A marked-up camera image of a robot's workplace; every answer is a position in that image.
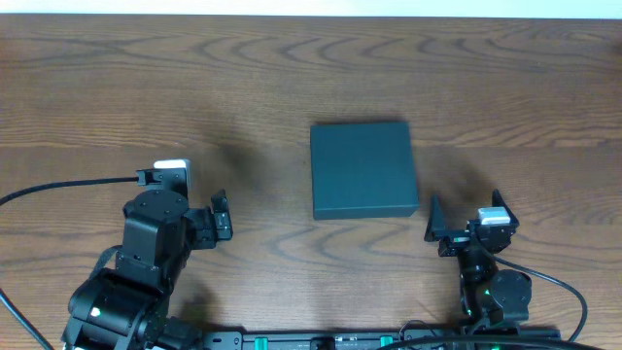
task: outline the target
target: white wall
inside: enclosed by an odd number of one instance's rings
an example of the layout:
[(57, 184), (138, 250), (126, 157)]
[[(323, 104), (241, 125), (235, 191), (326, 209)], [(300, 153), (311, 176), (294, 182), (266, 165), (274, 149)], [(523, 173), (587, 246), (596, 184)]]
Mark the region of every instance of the white wall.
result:
[(0, 0), (0, 13), (622, 18), (622, 0)]

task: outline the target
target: dark green box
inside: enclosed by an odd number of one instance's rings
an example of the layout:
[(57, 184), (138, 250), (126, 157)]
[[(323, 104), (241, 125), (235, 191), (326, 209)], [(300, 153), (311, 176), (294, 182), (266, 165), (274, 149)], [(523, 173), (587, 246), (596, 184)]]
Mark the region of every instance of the dark green box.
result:
[(311, 126), (313, 217), (408, 217), (419, 208), (406, 122)]

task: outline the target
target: wood grain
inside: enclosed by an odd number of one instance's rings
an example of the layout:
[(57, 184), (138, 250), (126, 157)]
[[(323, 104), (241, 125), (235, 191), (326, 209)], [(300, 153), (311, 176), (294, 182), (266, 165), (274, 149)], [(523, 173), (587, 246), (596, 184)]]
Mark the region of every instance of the wood grain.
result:
[[(622, 22), (0, 16), (0, 193), (193, 161), (194, 205), (230, 196), (234, 239), (195, 252), (171, 315), (249, 331), (461, 317), (457, 264), (423, 242), (431, 193), (460, 225), (501, 189), (501, 255), (587, 298), (581, 342), (622, 347)], [(309, 126), (408, 121), (422, 209), (314, 222)], [(0, 285), (53, 344), (140, 189), (2, 207)], [(568, 337), (573, 296), (534, 282), (532, 325)], [(0, 311), (0, 348), (35, 347)]]

